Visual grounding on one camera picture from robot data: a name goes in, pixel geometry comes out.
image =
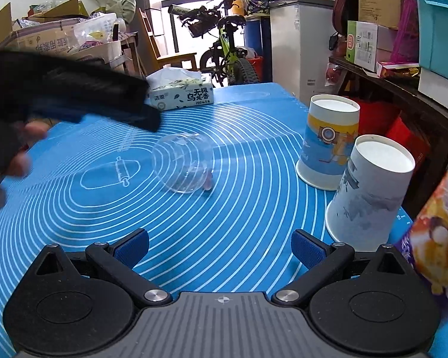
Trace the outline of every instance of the gray ridged plate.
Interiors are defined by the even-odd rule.
[[[17,358],[31,358],[22,353]],[[145,309],[134,328],[86,358],[345,358],[310,329],[300,310],[263,293],[182,293]],[[424,354],[414,358],[424,358]]]

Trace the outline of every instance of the white paper cup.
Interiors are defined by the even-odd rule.
[[[358,133],[360,106],[338,95],[311,98],[300,159],[299,178],[322,190],[336,190]]]
[[[325,210],[332,238],[356,251],[375,251],[386,243],[414,169],[413,156],[399,143],[377,135],[358,137]]]

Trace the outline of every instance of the red logo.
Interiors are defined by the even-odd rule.
[[[347,38],[347,48],[353,50],[355,47],[355,38],[353,35],[349,35]]]

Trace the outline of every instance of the blue gripper pad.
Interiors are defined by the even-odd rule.
[[[295,230],[290,240],[292,253],[307,268],[311,269],[327,257],[330,246],[322,243],[320,240],[304,233],[302,230]]]
[[[123,243],[115,248],[113,257],[122,262],[129,268],[134,268],[140,262],[149,250],[149,235],[146,230],[140,231],[129,236],[131,238],[123,238]]]

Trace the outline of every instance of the transparent plastic cup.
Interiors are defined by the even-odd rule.
[[[213,151],[197,133],[164,136],[152,150],[153,171],[170,190],[182,194],[212,187]]]

